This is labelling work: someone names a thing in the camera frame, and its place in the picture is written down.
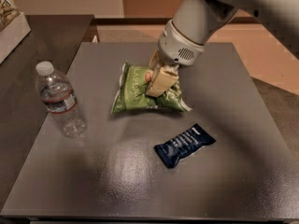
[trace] black vent grille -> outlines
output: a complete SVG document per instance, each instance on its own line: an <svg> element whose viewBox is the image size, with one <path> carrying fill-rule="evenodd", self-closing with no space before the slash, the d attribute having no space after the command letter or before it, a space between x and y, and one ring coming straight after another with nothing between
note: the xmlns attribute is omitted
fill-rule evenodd
<svg viewBox="0 0 299 224"><path fill-rule="evenodd" d="M178 56L185 60L191 60L194 58L194 52L189 49L179 49Z"/></svg>

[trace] white box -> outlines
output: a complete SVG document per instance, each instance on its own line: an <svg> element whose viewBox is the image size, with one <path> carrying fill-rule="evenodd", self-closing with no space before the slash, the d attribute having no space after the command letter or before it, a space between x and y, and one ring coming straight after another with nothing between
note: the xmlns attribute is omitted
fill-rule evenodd
<svg viewBox="0 0 299 224"><path fill-rule="evenodd" d="M25 15L20 15L0 32L0 63L14 50L31 31Z"/></svg>

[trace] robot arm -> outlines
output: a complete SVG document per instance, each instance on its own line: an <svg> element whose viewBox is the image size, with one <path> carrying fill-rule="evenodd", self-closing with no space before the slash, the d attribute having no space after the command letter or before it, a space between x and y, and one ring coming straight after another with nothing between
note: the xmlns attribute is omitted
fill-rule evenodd
<svg viewBox="0 0 299 224"><path fill-rule="evenodd" d="M192 65L211 35L241 8L299 58L299 0L184 0L162 32L159 58Z"/></svg>

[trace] bottle label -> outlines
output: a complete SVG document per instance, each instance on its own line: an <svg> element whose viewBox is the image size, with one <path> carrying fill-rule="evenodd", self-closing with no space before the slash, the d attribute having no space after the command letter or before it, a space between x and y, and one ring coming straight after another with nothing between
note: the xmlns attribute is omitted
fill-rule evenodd
<svg viewBox="0 0 299 224"><path fill-rule="evenodd" d="M77 104L77 98L72 91L63 100L51 103L44 102L44 104L50 113L61 114L72 109Z"/></svg>

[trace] bottle cap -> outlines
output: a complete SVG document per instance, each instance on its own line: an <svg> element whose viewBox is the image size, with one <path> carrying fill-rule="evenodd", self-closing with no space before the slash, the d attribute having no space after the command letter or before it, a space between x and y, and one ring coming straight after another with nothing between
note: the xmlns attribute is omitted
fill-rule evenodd
<svg viewBox="0 0 299 224"><path fill-rule="evenodd" d="M40 76L48 76L53 73L54 67L50 62L41 62L36 65L36 71Z"/></svg>

